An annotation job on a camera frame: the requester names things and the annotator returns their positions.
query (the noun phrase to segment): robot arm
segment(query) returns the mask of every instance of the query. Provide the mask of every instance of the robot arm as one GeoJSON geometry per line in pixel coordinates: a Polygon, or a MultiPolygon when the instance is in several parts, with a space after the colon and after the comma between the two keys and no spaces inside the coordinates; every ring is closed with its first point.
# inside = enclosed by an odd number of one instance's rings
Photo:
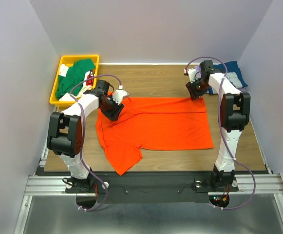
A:
{"type": "Polygon", "coordinates": [[[188,75],[190,79],[186,87],[189,90],[191,100],[205,94],[210,86],[219,93],[221,81],[224,79],[221,90],[220,127],[223,132],[222,137],[231,150],[234,159],[230,156],[222,138],[218,158],[211,176],[211,183],[214,187],[218,182],[228,185],[234,179],[234,160],[237,144],[244,127],[249,122],[250,95],[241,93],[236,89],[228,79],[224,78],[224,74],[219,69],[214,69],[211,60],[203,61],[200,68],[200,78],[196,78],[197,71],[195,69],[185,72],[185,75],[188,75]]]}
{"type": "MultiPolygon", "coordinates": [[[[92,111],[101,109],[101,112],[110,120],[117,120],[120,112],[124,108],[122,100],[128,93],[116,90],[112,95],[108,95],[110,84],[104,80],[98,80],[93,90],[86,91],[79,99],[85,117],[92,111]]],[[[83,145],[81,109],[78,103],[70,108],[59,112],[53,112],[50,116],[47,147],[53,150],[56,155],[65,162],[71,172],[71,184],[77,184],[83,190],[92,187],[93,180],[89,177],[89,172],[81,162],[80,151],[83,145]]]]}

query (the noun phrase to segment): wooden tabletop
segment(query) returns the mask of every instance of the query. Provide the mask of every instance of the wooden tabletop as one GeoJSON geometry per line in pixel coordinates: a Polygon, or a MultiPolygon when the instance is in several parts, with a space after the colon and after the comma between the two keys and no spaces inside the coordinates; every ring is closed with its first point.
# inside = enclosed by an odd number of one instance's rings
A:
{"type": "MultiPolygon", "coordinates": [[[[130,97],[177,97],[187,98],[189,92],[185,84],[189,78],[183,75],[184,66],[100,66],[99,74],[117,75],[130,94],[130,97]]],[[[118,83],[114,78],[105,77],[115,88],[118,83]]],[[[129,171],[210,171],[217,159],[220,146],[220,131],[217,121],[218,96],[203,96],[208,113],[209,128],[212,134],[214,149],[183,151],[142,150],[143,159],[129,171]]],[[[98,110],[86,119],[86,137],[83,155],[86,163],[94,171],[114,171],[106,159],[99,144],[95,123],[98,110]]],[[[259,146],[249,123],[239,140],[236,153],[237,160],[252,170],[265,170],[259,146]]],[[[236,170],[244,170],[236,165],[236,170]]],[[[49,151],[45,171],[64,172],[67,166],[52,151],[49,151]]]]}

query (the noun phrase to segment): white wall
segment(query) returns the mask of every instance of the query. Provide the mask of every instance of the white wall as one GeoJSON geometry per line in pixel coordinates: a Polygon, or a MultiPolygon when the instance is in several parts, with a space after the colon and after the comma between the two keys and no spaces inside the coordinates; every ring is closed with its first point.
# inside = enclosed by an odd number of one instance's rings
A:
{"type": "Polygon", "coordinates": [[[49,121],[57,54],[27,0],[0,0],[0,234],[13,233],[49,121]]]}
{"type": "Polygon", "coordinates": [[[267,163],[283,178],[283,0],[273,0],[239,65],[267,163]]]}
{"type": "Polygon", "coordinates": [[[102,62],[234,60],[272,0],[31,0],[58,54],[102,62]]]}

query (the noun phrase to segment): folded orange t-shirt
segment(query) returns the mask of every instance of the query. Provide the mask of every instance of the folded orange t-shirt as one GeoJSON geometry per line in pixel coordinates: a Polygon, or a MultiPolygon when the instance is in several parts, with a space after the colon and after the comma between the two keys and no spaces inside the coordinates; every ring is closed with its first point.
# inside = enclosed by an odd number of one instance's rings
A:
{"type": "Polygon", "coordinates": [[[107,159],[119,175],[142,159],[142,149],[213,148],[203,98],[135,97],[123,100],[118,121],[101,111],[96,129],[107,159]]]}

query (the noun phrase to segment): yellow plastic bin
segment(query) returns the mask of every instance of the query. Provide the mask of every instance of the yellow plastic bin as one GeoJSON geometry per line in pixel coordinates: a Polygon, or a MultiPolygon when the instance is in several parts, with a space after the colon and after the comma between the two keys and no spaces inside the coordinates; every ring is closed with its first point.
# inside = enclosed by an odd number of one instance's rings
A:
{"type": "MultiPolygon", "coordinates": [[[[95,69],[93,70],[94,76],[98,74],[98,67],[99,67],[99,55],[64,55],[60,59],[59,67],[57,70],[55,82],[53,85],[52,93],[49,98],[50,104],[53,104],[57,107],[69,107],[72,106],[75,101],[58,101],[56,98],[56,91],[58,88],[58,75],[59,75],[59,68],[62,64],[67,65],[68,67],[72,67],[73,64],[82,59],[91,59],[95,64],[95,69]]],[[[94,79],[94,87],[96,86],[97,78],[94,79]]]]}

